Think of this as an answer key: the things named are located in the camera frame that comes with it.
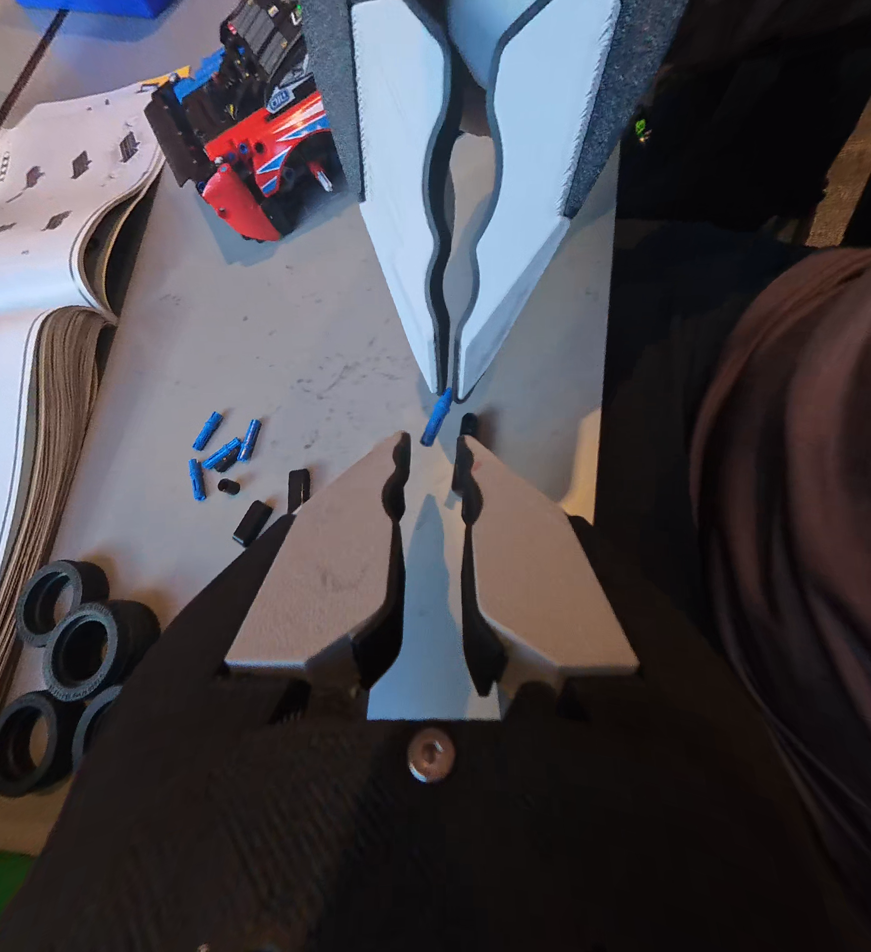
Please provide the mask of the blue plastic bin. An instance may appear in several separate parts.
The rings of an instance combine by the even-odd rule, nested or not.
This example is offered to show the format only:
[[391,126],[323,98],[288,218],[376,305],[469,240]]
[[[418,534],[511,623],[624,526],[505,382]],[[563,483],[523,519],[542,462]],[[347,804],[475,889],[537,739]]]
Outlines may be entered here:
[[119,16],[155,20],[175,1],[17,1],[19,6],[31,9],[64,9],[94,15]]

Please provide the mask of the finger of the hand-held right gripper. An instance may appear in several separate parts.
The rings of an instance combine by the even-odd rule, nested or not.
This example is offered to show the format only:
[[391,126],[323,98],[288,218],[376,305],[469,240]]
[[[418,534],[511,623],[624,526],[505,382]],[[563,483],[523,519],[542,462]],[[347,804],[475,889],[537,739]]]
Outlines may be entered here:
[[429,390],[447,386],[449,315],[441,289],[451,233],[452,50],[420,2],[354,2],[349,13],[363,199],[360,211],[409,348]]
[[454,44],[486,93],[495,150],[472,250],[473,290],[456,329],[454,395],[465,400],[565,237],[568,199],[620,2],[454,4]]

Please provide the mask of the small black toy brick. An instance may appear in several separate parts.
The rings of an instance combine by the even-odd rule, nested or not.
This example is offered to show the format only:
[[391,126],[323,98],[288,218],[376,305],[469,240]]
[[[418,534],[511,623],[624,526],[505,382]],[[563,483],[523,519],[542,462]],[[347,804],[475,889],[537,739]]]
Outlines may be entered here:
[[273,511],[269,504],[253,501],[233,531],[232,539],[243,548],[249,547],[259,537]]

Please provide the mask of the open instruction booklet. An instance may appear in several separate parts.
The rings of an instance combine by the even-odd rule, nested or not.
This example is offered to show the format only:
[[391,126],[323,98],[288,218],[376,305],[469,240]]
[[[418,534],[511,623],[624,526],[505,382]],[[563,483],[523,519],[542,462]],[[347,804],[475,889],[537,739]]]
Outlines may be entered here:
[[16,604],[56,539],[117,320],[109,257],[164,166],[145,108],[167,80],[40,104],[0,131],[0,707]]

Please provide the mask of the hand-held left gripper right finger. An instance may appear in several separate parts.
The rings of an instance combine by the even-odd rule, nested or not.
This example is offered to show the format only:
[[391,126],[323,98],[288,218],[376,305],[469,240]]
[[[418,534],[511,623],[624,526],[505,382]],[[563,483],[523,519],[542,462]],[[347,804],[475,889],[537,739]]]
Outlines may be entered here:
[[562,506],[474,436],[456,444],[461,601],[479,696],[639,697],[640,661]]

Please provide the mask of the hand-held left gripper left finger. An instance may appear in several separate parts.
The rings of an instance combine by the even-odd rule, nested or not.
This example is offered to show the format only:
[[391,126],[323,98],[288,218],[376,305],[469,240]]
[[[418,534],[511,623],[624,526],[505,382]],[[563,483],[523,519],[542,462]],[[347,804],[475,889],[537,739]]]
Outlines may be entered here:
[[370,689],[393,665],[410,445],[394,432],[299,508],[225,657],[230,672]]

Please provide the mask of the red black toy car model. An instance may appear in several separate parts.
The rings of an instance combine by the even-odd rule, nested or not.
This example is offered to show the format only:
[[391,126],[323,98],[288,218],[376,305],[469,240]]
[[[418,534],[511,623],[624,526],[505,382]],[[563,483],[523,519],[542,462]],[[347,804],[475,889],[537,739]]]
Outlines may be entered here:
[[245,240],[280,240],[317,187],[334,191],[338,154],[300,2],[239,2],[213,54],[141,89],[176,183]]

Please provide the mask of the grey desk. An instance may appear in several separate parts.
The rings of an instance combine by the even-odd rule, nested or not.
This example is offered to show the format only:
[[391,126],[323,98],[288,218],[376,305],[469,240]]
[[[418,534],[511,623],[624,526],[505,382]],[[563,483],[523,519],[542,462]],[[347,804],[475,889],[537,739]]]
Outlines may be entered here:
[[[617,164],[607,160],[500,350],[468,398],[457,400],[455,334],[473,290],[472,250],[493,190],[495,149],[486,93],[454,44],[453,2],[448,13],[441,2],[420,3],[452,50],[443,192],[451,238],[441,282],[451,411],[467,411],[471,400],[476,413],[488,410],[490,451],[562,505],[562,490],[574,487],[576,438],[600,423]],[[32,109],[143,81],[146,64],[127,65],[130,47],[104,44],[81,63],[83,97],[57,89]],[[314,225],[258,243],[162,174],[132,259],[131,290],[99,338],[92,415],[40,567],[54,555],[99,565],[109,579],[106,600],[141,602],[167,628],[220,570],[249,553],[232,533],[253,501],[286,502],[288,471],[315,466],[321,489],[396,431],[418,444],[441,394],[423,379],[361,201],[341,177],[343,196],[324,196]],[[195,452],[191,444],[214,411],[223,421]],[[262,427],[251,460],[205,470],[207,499],[195,502],[188,461],[243,440],[254,418]],[[239,494],[220,492],[223,478],[239,482]]]

